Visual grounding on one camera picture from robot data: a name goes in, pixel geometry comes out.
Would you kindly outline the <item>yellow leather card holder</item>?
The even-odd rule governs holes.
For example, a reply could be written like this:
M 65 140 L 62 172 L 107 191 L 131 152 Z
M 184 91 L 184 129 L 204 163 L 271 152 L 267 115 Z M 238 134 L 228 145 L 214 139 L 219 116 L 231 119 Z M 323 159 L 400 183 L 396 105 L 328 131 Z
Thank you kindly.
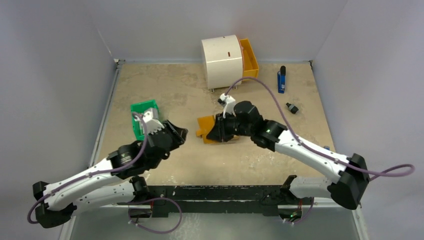
M 233 134 L 228 134 L 225 132 L 224 142 L 217 142 L 213 140 L 207 139 L 207 134 L 210 132 L 215 123 L 216 116 L 223 116 L 222 113 L 217 113 L 215 115 L 208 115 L 197 118 L 198 129 L 195 134 L 196 137 L 202 138 L 204 144 L 218 144 L 218 143 L 227 143 L 229 141 L 238 141 L 240 139 L 239 136 L 235 136 Z

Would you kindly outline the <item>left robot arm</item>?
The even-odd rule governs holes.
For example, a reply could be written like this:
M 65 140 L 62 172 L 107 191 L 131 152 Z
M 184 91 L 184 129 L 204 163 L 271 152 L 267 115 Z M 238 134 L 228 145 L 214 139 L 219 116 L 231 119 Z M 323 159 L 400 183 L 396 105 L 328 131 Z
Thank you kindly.
M 33 184 L 36 203 L 27 214 L 30 224 L 53 228 L 87 210 L 110 204 L 146 203 L 150 191 L 144 172 L 158 167 L 186 141 L 188 130 L 169 120 L 143 140 L 120 146 L 92 167 L 55 183 Z

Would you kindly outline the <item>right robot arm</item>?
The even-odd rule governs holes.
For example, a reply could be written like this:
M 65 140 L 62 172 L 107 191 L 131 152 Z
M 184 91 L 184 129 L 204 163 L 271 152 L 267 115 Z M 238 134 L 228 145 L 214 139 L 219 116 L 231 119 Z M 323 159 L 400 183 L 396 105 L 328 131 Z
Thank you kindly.
M 280 196 L 288 204 L 303 198 L 328 198 L 349 210 L 359 206 L 371 180 L 365 159 L 346 156 L 290 132 L 277 121 L 264 119 L 250 101 L 218 100 L 223 111 L 215 115 L 206 135 L 214 142 L 228 142 L 235 136 L 249 137 L 260 148 L 294 158 L 323 174 L 323 177 L 293 176 L 286 180 Z

